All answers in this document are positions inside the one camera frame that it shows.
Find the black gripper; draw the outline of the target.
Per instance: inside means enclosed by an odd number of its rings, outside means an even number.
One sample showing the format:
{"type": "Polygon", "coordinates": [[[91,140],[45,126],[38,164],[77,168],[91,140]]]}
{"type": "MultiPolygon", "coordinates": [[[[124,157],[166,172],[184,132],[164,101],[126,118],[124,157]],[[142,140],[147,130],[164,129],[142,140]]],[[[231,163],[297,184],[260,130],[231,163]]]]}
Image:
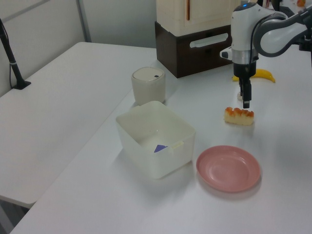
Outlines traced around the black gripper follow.
{"type": "Polygon", "coordinates": [[[243,108],[248,109],[250,107],[250,101],[252,100],[252,85],[249,78],[256,74],[256,61],[251,64],[238,64],[234,63],[234,75],[238,77],[240,91],[238,93],[238,99],[243,100],[243,108]],[[248,78],[244,83],[241,78],[248,78]]]}

